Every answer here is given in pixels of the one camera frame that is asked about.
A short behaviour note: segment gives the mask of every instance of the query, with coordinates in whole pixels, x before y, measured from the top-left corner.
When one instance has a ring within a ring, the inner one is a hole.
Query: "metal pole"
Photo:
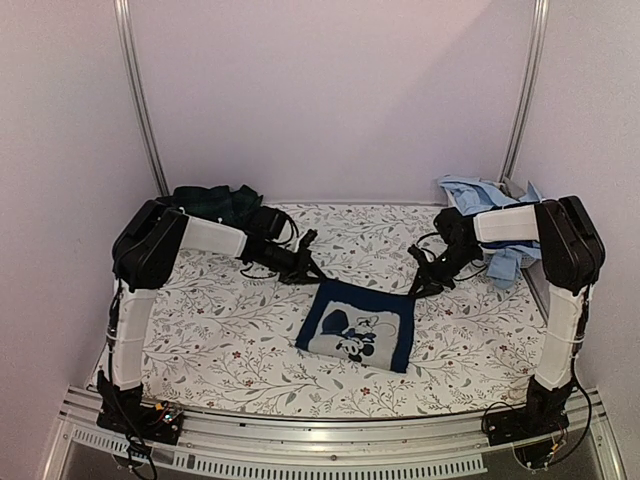
[[[138,65],[138,57],[136,55],[135,44],[133,41],[133,28],[131,26],[131,15],[129,13],[128,0],[115,0],[116,20],[118,22],[118,31],[120,33],[120,44],[122,46],[122,55],[124,56],[125,68],[129,77],[129,86],[133,96],[133,104],[136,109],[140,131],[151,174],[156,184],[158,193],[161,196],[169,195],[169,187],[167,179],[162,169],[160,155],[158,154],[158,146],[151,128],[151,118],[147,109],[147,102],[142,88],[142,79],[140,78],[140,68]]]
[[[522,136],[529,115],[529,108],[533,98],[533,91],[538,78],[538,70],[540,67],[540,59],[542,58],[542,50],[544,46],[544,34],[547,29],[547,17],[549,13],[549,0],[536,0],[533,13],[533,25],[531,32],[531,41],[529,43],[529,53],[527,56],[527,68],[520,92],[520,100],[516,118],[511,130],[509,138],[509,147],[507,148],[507,156],[505,158],[502,170],[498,177],[498,181],[504,181],[505,178],[511,178],[516,166],[518,152],[522,143]]]

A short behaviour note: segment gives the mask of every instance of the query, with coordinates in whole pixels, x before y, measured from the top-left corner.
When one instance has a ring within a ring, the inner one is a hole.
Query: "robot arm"
[[[566,197],[466,217],[450,208],[434,224],[447,249],[433,262],[417,246],[409,249],[419,265],[410,292],[415,297],[454,288],[460,270],[482,258],[480,243],[540,242],[551,298],[542,358],[530,379],[524,409],[487,416],[489,440],[500,444],[565,428],[564,405],[575,385],[573,362],[582,347],[592,286],[605,257],[582,203]]]
[[[273,241],[284,225],[285,214],[269,207],[258,210],[245,232],[191,217],[158,200],[143,205],[112,250],[117,287],[107,328],[108,378],[102,371],[98,374],[98,391],[104,400],[99,426],[121,433],[136,427],[138,438],[177,442],[181,416],[175,409],[169,409],[174,413],[166,421],[155,421],[152,428],[147,428],[149,422],[145,419],[154,417],[153,409],[141,406],[141,359],[157,290],[169,279],[181,248],[260,263],[279,273],[283,283],[325,280],[308,249],[317,233],[307,232],[292,251]]]

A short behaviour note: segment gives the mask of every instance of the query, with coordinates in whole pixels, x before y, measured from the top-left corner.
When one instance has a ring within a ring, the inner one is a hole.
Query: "floral tablecloth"
[[[280,205],[330,277],[406,293],[409,245],[433,230],[438,207]],[[442,251],[438,237],[426,243]],[[148,397],[184,405],[311,417],[400,417],[523,401],[544,322],[528,286],[495,288],[480,274],[419,300],[406,375],[298,351],[293,343],[317,286],[240,275],[240,261],[181,250],[159,292],[143,356]],[[469,266],[460,276],[474,273]],[[254,276],[265,275],[260,267]],[[97,369],[104,364],[104,352]]]

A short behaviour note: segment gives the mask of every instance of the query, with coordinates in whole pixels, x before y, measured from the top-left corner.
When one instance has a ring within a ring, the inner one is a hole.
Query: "dark green cloth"
[[[204,218],[235,228],[244,228],[251,215],[262,204],[262,195],[246,185],[232,192],[228,185],[213,188],[178,187],[171,204],[182,207],[188,215]]]

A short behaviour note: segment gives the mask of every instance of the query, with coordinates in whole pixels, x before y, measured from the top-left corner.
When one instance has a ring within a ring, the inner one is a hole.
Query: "pile of clothes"
[[[438,185],[450,194],[463,215],[542,200],[542,195],[531,183],[525,192],[511,181],[497,184],[480,178],[445,175],[438,179]],[[495,251],[486,258],[489,264],[487,276],[495,286],[503,289],[513,286],[523,264],[530,265],[542,258],[538,242],[500,242],[483,244],[482,247]]]

